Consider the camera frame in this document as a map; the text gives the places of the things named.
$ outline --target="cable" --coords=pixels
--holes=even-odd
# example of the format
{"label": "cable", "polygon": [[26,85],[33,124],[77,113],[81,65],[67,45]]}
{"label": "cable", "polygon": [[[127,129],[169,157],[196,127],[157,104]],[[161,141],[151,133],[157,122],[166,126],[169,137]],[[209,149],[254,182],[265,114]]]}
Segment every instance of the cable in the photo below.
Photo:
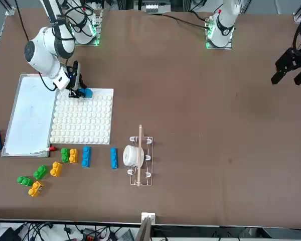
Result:
{"label": "cable", "polygon": [[210,29],[209,27],[205,27],[205,26],[201,26],[201,25],[197,25],[197,24],[192,24],[192,23],[190,23],[190,22],[187,22],[187,21],[182,20],[182,19],[175,18],[175,17],[173,17],[173,16],[164,15],[164,14],[163,14],[162,16],[165,16],[165,17],[168,17],[168,18],[171,18],[171,19],[175,19],[175,20],[177,20],[177,21],[181,21],[181,22],[183,22],[183,23],[185,23],[185,24],[188,24],[188,25],[191,25],[191,26],[195,26],[195,27],[198,27],[198,28],[201,28],[201,29],[207,29],[207,30]]}
{"label": "cable", "polygon": [[27,41],[29,41],[28,34],[27,34],[26,29],[25,29],[25,26],[24,26],[24,22],[22,21],[22,17],[21,17],[21,14],[20,14],[20,9],[19,9],[17,0],[15,0],[15,4],[16,4],[16,7],[17,7],[17,11],[18,11],[18,15],[19,15],[19,18],[20,18],[20,22],[21,22],[22,29],[23,29],[24,32],[25,32]]}
{"label": "cable", "polygon": [[195,16],[199,19],[205,22],[205,19],[201,18],[196,12],[194,12],[193,10],[190,11],[191,13],[195,14]]}
{"label": "cable", "polygon": [[218,9],[219,9],[222,5],[223,5],[223,4],[219,5],[219,6],[214,10],[213,13],[216,13],[216,11],[218,11]]}
{"label": "cable", "polygon": [[98,229],[96,231],[90,232],[89,234],[87,234],[87,236],[91,235],[92,233],[98,232],[99,230],[101,230],[101,231],[98,233],[97,236],[99,236],[102,232],[104,232],[104,230],[106,230],[106,233],[107,233],[107,228],[108,227],[102,227],[102,228],[100,228],[100,229]]}
{"label": "cable", "polygon": [[76,227],[76,229],[77,229],[81,234],[84,233],[84,230],[80,230],[76,224],[75,224],[75,227]]}
{"label": "cable", "polygon": [[117,230],[115,231],[115,233],[117,233],[121,228],[122,228],[122,227],[120,227],[119,229],[117,229]]}
{"label": "cable", "polygon": [[42,76],[41,76],[41,73],[40,72],[38,72],[38,74],[39,74],[39,76],[40,76],[40,78],[41,78],[41,81],[42,81],[42,83],[44,84],[44,86],[47,88],[47,90],[49,90],[49,91],[51,91],[51,92],[53,92],[53,91],[55,91],[56,89],[57,89],[57,86],[55,85],[55,83],[54,83],[54,85],[55,85],[55,88],[53,88],[53,89],[50,89],[50,88],[48,88],[48,86],[46,85],[46,83],[44,82],[44,79],[42,78]]}
{"label": "cable", "polygon": [[70,239],[69,233],[68,233],[69,228],[67,228],[67,225],[65,225],[64,231],[66,232],[67,236],[68,236],[68,240]]}
{"label": "cable", "polygon": [[40,237],[40,239],[41,239],[41,241],[44,241],[44,239],[42,238],[42,236],[41,236],[41,233],[40,233],[40,226],[41,225],[44,225],[43,223],[41,223],[41,224],[36,224],[35,225],[35,227],[37,228],[37,230],[35,230],[36,231],[36,235],[34,236],[34,233],[35,233],[35,231],[34,231],[34,233],[32,234],[32,237],[34,236],[34,239],[33,240],[36,240],[36,237],[37,237],[37,235],[39,234],[39,237]]}
{"label": "cable", "polygon": [[[83,14],[83,15],[85,16],[85,18],[84,18],[84,20],[83,20],[84,22],[82,23],[83,26],[86,25],[87,20],[88,20],[88,21],[90,22],[90,24],[93,26],[92,21],[90,20],[89,16],[93,15],[94,9],[92,9],[92,8],[91,8],[90,6],[88,6],[88,5],[85,5],[85,6],[79,6],[75,1],[73,1],[73,3],[76,4],[77,6],[76,6],[76,7],[73,7],[73,6],[71,6],[70,4],[67,3],[68,6],[71,7],[71,9],[67,10],[67,11],[64,13],[64,15],[65,15],[66,17],[68,17],[70,20],[72,20],[72,21],[74,22],[74,25],[77,26],[79,23],[77,23],[72,17],[69,17],[69,16],[68,16],[68,14],[69,14],[71,11],[75,10],[75,11],[77,11],[77,12],[79,12],[79,13],[81,13],[81,14]],[[89,9],[89,10],[91,11],[91,14],[87,14],[86,11],[84,10],[84,8],[85,8],[85,9]],[[85,31],[83,31],[82,28],[79,28],[79,31],[76,31],[76,30],[74,29],[74,31],[75,31],[76,33],[82,32],[82,33],[83,33],[84,35],[86,35],[87,37],[92,37],[92,35],[89,35],[89,34],[87,34]]]}
{"label": "cable", "polygon": [[207,2],[207,0],[201,0],[198,4],[195,5],[195,7],[193,7],[190,11],[193,11],[198,5],[200,5],[201,3],[203,3],[202,7],[205,5],[205,3]]}

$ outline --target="green toy block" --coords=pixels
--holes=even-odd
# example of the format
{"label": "green toy block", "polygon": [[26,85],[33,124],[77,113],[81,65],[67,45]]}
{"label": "green toy block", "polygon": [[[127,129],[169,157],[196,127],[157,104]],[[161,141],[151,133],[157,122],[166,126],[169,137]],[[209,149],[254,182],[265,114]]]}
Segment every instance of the green toy block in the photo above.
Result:
{"label": "green toy block", "polygon": [[45,165],[42,165],[34,172],[34,177],[36,179],[43,179],[44,176],[48,173],[48,169]]}
{"label": "green toy block", "polygon": [[69,162],[69,149],[68,148],[62,148],[61,149],[61,160],[62,162]]}
{"label": "green toy block", "polygon": [[31,180],[30,178],[22,177],[22,176],[17,178],[17,182],[22,184],[22,185],[25,185],[27,187],[32,186],[32,184],[34,183],[33,180]]}

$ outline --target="black cable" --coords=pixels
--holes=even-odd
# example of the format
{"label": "black cable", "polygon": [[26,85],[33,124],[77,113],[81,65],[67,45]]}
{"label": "black cable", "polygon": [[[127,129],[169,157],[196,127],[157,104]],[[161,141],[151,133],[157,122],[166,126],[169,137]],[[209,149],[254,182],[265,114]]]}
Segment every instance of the black cable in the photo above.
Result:
{"label": "black cable", "polygon": [[185,24],[188,24],[188,25],[191,25],[191,26],[195,26],[195,27],[198,27],[198,28],[201,28],[201,29],[207,29],[207,30],[210,29],[209,27],[205,27],[205,26],[201,26],[201,25],[197,25],[197,24],[192,24],[192,23],[190,23],[190,22],[187,22],[187,21],[182,20],[182,19],[175,18],[175,17],[173,17],[173,16],[164,15],[164,14],[163,14],[162,16],[169,17],[169,18],[171,18],[171,19],[175,19],[175,20],[177,20],[177,21],[181,21],[181,22],[183,22],[183,23],[185,23]]}
{"label": "black cable", "polygon": [[28,236],[28,240],[29,240],[29,234],[32,229],[34,229],[34,232],[32,233],[32,239],[35,240],[38,234],[40,236],[40,230],[42,230],[46,226],[49,226],[50,228],[52,228],[52,226],[53,226],[53,224],[51,224],[50,222],[40,223],[39,225],[36,224],[38,229],[35,230],[35,226],[33,226],[33,225],[34,225],[33,223],[31,225],[29,225],[28,232],[26,233],[26,235],[24,236],[22,241],[25,239],[26,236]]}
{"label": "black cable", "polygon": [[76,227],[76,229],[77,229],[81,234],[84,233],[84,230],[80,230],[79,227],[78,227],[76,224],[75,224],[75,227]]}
{"label": "black cable", "polygon": [[15,0],[15,4],[16,4],[16,7],[17,7],[17,11],[18,11],[18,15],[19,15],[19,18],[20,18],[20,22],[21,22],[22,29],[23,29],[24,32],[25,32],[27,41],[29,41],[28,34],[27,34],[26,29],[25,29],[25,26],[24,26],[24,22],[22,21],[22,17],[21,17],[21,14],[20,14],[20,9],[19,9],[17,0]]}
{"label": "black cable", "polygon": [[55,90],[57,89],[57,86],[55,85],[55,83],[54,83],[55,88],[53,88],[53,89],[48,88],[48,86],[47,86],[46,83],[44,82],[44,79],[43,79],[42,76],[41,76],[41,73],[38,72],[38,74],[39,74],[39,76],[40,76],[40,78],[41,78],[42,83],[44,84],[44,86],[45,86],[49,91],[52,92],[52,91],[55,91]]}
{"label": "black cable", "polygon": [[223,4],[219,5],[219,6],[214,10],[213,13],[215,13],[222,5],[223,5]]}
{"label": "black cable", "polygon": [[199,19],[205,22],[205,19],[201,18],[196,12],[194,12],[193,10],[190,11],[191,13],[195,14],[195,16]]}
{"label": "black cable", "polygon": [[115,231],[115,233],[117,233],[121,228],[122,228],[122,227],[120,227],[119,229],[117,229],[117,230]]}
{"label": "black cable", "polygon": [[66,232],[66,234],[68,236],[68,240],[71,240],[67,229],[68,229],[67,225],[65,225],[64,231]]}
{"label": "black cable", "polygon": [[87,236],[89,236],[89,235],[91,235],[91,234],[93,234],[93,233],[95,233],[95,232],[98,232],[99,230],[101,230],[101,231],[98,233],[97,236],[99,236],[102,232],[104,232],[104,230],[106,230],[106,233],[107,233],[107,228],[108,228],[108,227],[102,227],[102,228],[100,228],[100,229],[98,229],[98,230],[96,230],[96,231],[90,232],[89,234],[87,234]]}
{"label": "black cable", "polygon": [[36,240],[36,237],[37,237],[37,235],[39,234],[39,237],[40,237],[40,239],[41,239],[41,241],[44,241],[44,239],[42,238],[42,236],[41,236],[41,233],[40,233],[40,226],[41,225],[44,225],[44,224],[36,224],[35,225],[35,227],[37,228],[37,230],[35,229],[35,231],[36,231],[36,235],[34,236],[34,233],[32,234],[32,237],[34,237],[34,239],[33,240]]}
{"label": "black cable", "polygon": [[205,3],[207,2],[207,0],[201,0],[198,4],[195,5],[195,7],[193,7],[190,11],[193,11],[198,5],[200,5],[201,3],[203,3],[202,7],[205,5]]}
{"label": "black cable", "polygon": [[[76,6],[76,7],[73,7],[73,6],[71,6],[70,4],[68,4],[68,6],[70,6],[71,9],[67,10],[67,11],[64,13],[64,15],[65,15],[66,17],[68,17],[69,19],[71,19],[71,20],[74,22],[74,25],[78,25],[79,23],[77,23],[72,17],[69,17],[69,16],[68,16],[68,14],[69,14],[71,11],[76,10],[77,12],[79,12],[79,13],[81,13],[81,14],[83,14],[83,15],[85,16],[84,22],[82,23],[83,26],[86,25],[87,20],[88,20],[88,21],[90,22],[90,24],[92,25],[92,27],[94,27],[93,24],[92,24],[92,21],[91,21],[90,18],[89,18],[89,16],[93,15],[94,9],[92,9],[92,8],[91,8],[90,6],[88,6],[88,5],[85,5],[85,6],[79,6],[76,2],[74,2],[74,3],[75,3],[77,6]],[[89,9],[89,10],[91,11],[91,14],[87,14],[86,11],[83,10],[83,8]],[[87,34],[85,31],[83,31],[82,28],[79,28],[79,29],[80,29],[79,31],[76,31],[75,29],[74,29],[74,31],[75,31],[76,33],[82,32],[82,33],[83,33],[84,35],[86,35],[87,37],[92,37],[92,35],[89,35],[89,34]]]}

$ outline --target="yellow toy block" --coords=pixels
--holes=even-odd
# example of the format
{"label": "yellow toy block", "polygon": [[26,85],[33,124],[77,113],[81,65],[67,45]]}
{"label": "yellow toy block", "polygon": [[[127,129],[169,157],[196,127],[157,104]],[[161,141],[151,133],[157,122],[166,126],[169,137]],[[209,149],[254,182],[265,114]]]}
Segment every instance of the yellow toy block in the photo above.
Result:
{"label": "yellow toy block", "polygon": [[69,162],[70,163],[78,163],[78,150],[70,149],[69,153],[70,153]]}
{"label": "yellow toy block", "polygon": [[43,188],[43,184],[41,182],[35,182],[32,184],[32,188],[29,189],[28,194],[32,197],[37,197]]}
{"label": "yellow toy block", "polygon": [[52,169],[50,170],[50,174],[54,177],[59,177],[61,172],[62,164],[59,162],[54,162],[52,164]]}

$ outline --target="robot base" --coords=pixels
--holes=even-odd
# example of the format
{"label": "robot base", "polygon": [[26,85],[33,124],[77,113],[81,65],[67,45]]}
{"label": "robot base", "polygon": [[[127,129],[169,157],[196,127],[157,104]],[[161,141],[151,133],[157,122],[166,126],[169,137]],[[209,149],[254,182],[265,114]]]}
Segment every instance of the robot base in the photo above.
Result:
{"label": "robot base", "polygon": [[92,16],[90,16],[90,20],[93,23],[93,29],[92,32],[95,35],[95,37],[87,44],[80,44],[75,41],[75,44],[78,46],[98,46],[100,42],[100,33],[101,33],[101,22],[102,22],[102,15],[103,15],[103,10],[100,10],[100,14],[96,15],[94,13]]}
{"label": "robot base", "polygon": [[208,38],[208,36],[210,35],[210,33],[212,32],[212,29],[214,27],[214,21],[213,21],[213,16],[210,16],[209,19],[207,21],[205,21],[205,26],[209,27],[210,30],[205,30],[205,36],[206,36],[206,48],[207,49],[232,49],[232,34],[233,34],[233,30],[231,33],[231,38],[229,43],[224,46],[224,47],[217,47],[215,46]]}

